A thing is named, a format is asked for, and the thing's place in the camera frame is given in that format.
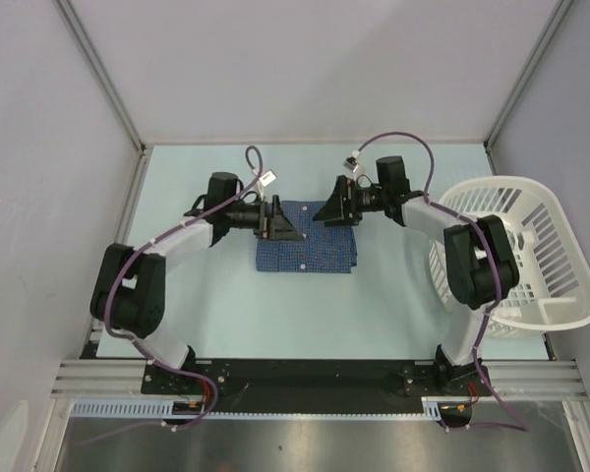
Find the blue checkered long sleeve shirt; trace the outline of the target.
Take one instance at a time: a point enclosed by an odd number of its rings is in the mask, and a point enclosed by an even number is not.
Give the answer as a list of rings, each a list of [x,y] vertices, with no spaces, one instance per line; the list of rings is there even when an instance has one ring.
[[[314,221],[322,201],[283,201],[282,209],[302,237],[299,241],[260,240],[256,270],[260,272],[350,273],[357,265],[351,226],[326,227]]]

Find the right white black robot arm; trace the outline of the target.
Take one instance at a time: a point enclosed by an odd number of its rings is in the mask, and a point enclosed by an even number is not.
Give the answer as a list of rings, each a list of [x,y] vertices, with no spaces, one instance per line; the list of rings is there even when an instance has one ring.
[[[480,352],[492,311],[520,278],[502,220],[493,214],[470,217],[436,202],[426,190],[412,189],[400,156],[378,159],[378,179],[367,187],[359,183],[365,172],[357,157],[346,158],[344,166],[347,174],[336,178],[314,219],[326,226],[356,226],[364,213],[380,211],[440,243],[457,307],[437,347],[431,377],[445,394],[484,381]]]

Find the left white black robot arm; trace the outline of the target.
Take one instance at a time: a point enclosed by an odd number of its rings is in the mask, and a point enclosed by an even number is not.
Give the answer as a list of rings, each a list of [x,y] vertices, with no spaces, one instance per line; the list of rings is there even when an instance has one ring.
[[[148,360],[165,368],[163,380],[174,391],[191,390],[198,380],[194,349],[165,318],[166,279],[190,256],[220,242],[232,229],[250,230],[261,241],[300,241],[279,196],[267,199],[256,178],[246,187],[231,172],[214,172],[173,228],[136,248],[109,245],[89,304],[108,334],[125,339]]]

